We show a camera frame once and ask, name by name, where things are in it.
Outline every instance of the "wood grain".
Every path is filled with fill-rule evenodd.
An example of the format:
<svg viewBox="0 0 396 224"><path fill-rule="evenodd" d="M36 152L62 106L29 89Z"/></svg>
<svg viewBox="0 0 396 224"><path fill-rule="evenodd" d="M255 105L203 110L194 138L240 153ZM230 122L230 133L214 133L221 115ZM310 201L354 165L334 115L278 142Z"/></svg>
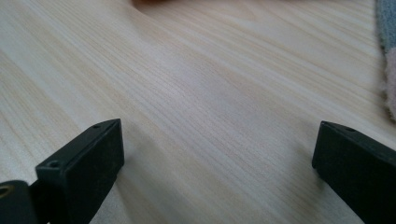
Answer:
<svg viewBox="0 0 396 224"><path fill-rule="evenodd" d="M4 0L0 29L0 181L122 120L92 223L361 223L311 167L319 123L396 148L374 0Z"/></svg>

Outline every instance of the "round hole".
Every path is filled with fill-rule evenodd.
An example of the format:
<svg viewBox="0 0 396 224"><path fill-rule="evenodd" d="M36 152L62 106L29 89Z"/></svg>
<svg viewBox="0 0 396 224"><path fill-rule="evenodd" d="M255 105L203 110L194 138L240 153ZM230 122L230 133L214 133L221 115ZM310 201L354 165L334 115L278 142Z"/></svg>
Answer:
<svg viewBox="0 0 396 224"><path fill-rule="evenodd" d="M346 130L349 131L349 132L352 132L352 133L356 132L355 129L351 129L351 128L346 128Z"/></svg>
<svg viewBox="0 0 396 224"><path fill-rule="evenodd" d="M50 161L50 162L48 163L48 166L49 166L49 167L52 167L52 168L59 167L59 162L58 162L58 161Z"/></svg>
<svg viewBox="0 0 396 224"><path fill-rule="evenodd" d="M0 186L0 199L6 197L12 190L14 190L12 185Z"/></svg>

